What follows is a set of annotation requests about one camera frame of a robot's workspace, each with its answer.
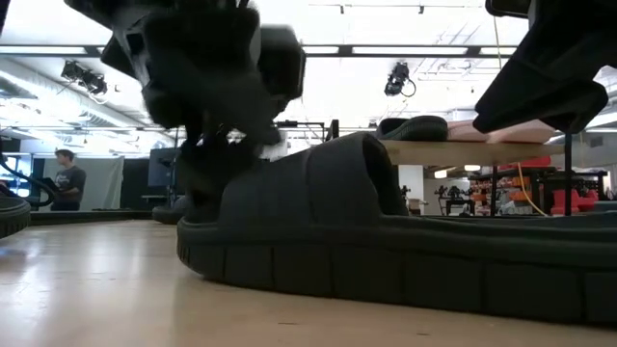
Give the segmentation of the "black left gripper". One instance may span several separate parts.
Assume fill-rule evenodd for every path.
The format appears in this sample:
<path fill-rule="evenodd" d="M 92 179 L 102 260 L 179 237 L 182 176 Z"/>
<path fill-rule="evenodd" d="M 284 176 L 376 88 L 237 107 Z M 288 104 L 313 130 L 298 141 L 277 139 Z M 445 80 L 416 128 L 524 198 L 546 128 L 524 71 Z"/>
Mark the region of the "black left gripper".
<path fill-rule="evenodd" d="M 259 15 L 234 0 L 65 0 L 110 29 L 102 62 L 136 80 L 152 119 L 176 126 L 207 114 L 206 130 L 188 130 L 180 180 L 188 223 L 215 222 L 228 183 L 228 133 L 259 144 L 281 141 L 276 102 L 263 97 L 256 67 Z"/>

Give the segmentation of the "black overhead light bar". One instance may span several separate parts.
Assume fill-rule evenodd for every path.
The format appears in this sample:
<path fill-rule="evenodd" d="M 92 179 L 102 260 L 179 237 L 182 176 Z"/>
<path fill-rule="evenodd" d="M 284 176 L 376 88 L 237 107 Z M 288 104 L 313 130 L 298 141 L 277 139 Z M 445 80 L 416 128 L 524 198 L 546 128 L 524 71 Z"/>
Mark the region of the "black overhead light bar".
<path fill-rule="evenodd" d="M 511 57 L 512 45 L 326 45 L 307 44 L 311 58 L 412 58 L 412 59 L 495 59 Z M 16 57 L 99 58 L 103 45 L 0 44 L 0 55 Z"/>

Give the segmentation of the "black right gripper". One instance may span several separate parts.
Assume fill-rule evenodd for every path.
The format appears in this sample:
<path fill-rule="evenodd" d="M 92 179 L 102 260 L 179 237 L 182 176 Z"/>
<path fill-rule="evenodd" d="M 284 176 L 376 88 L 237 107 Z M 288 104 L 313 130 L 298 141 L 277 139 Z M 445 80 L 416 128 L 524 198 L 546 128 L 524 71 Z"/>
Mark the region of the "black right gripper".
<path fill-rule="evenodd" d="M 578 133 L 606 106 L 605 87 L 591 80 L 617 69 L 617 0 L 526 0 L 529 30 L 475 105 L 473 126 L 490 133 L 529 120 Z"/>

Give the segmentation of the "background robot rig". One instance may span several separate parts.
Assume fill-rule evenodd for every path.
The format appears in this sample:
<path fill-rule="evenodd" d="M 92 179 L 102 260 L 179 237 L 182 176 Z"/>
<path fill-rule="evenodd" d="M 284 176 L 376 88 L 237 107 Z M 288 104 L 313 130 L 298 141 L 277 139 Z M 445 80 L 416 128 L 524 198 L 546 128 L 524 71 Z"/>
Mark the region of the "background robot rig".
<path fill-rule="evenodd" d="M 460 215 L 474 214 L 474 201 L 470 198 L 472 190 L 463 190 L 457 186 L 440 186 L 435 191 L 438 199 L 438 207 L 443 216 L 449 216 L 452 213 L 452 208 L 461 208 Z"/>

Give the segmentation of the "person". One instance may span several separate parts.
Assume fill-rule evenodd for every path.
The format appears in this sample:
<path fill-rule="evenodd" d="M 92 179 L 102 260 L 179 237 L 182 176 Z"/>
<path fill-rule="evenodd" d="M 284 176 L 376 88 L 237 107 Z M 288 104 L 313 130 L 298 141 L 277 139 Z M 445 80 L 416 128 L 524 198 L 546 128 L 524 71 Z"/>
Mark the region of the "person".
<path fill-rule="evenodd" d="M 84 195 L 86 172 L 74 163 L 74 153 L 68 149 L 55 151 L 58 164 L 62 167 L 55 177 L 58 192 L 51 204 L 52 211 L 78 211 Z"/>

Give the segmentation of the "black table frame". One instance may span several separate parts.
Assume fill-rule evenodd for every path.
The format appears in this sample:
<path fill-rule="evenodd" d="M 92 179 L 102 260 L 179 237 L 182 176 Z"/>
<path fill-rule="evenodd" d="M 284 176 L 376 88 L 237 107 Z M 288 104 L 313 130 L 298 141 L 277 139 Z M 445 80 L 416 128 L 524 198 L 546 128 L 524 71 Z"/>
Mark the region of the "black table frame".
<path fill-rule="evenodd" d="M 150 212 L 132 210 L 33 212 L 30 225 L 38 227 L 150 219 Z"/>

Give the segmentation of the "grey partition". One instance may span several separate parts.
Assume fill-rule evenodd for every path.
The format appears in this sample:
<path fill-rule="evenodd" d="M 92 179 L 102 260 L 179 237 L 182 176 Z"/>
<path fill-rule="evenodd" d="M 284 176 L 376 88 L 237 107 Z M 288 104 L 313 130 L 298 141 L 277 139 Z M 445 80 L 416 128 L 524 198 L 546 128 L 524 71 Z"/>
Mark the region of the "grey partition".
<path fill-rule="evenodd" d="M 84 195 L 78 211 L 110 209 L 120 206 L 121 174 L 124 164 L 121 158 L 84 159 L 75 155 L 74 163 L 87 174 Z M 62 167 L 58 164 L 55 154 L 53 160 L 46 159 L 44 161 L 43 177 L 50 178 L 53 181 L 52 187 L 56 187 L 57 192 L 55 177 L 61 169 Z"/>

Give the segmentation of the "black background frame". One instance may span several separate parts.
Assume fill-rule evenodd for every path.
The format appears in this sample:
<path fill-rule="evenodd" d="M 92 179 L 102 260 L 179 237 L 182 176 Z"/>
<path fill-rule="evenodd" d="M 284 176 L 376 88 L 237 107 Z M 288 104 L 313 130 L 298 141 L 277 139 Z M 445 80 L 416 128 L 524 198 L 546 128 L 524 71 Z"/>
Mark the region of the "black background frame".
<path fill-rule="evenodd" d="M 332 131 L 324 122 L 283 120 L 275 123 L 280 131 L 288 133 L 291 139 L 301 139 L 308 142 L 316 140 L 326 142 L 332 139 Z"/>

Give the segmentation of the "dark background monitor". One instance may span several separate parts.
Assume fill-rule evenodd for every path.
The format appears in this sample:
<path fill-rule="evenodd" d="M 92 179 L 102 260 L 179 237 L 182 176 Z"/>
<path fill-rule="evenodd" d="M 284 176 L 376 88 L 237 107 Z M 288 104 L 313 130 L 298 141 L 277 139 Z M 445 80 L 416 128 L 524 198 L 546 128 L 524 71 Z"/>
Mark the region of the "dark background monitor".
<path fill-rule="evenodd" d="M 174 187 L 177 184 L 176 159 L 178 148 L 152 149 L 148 160 L 148 186 Z"/>

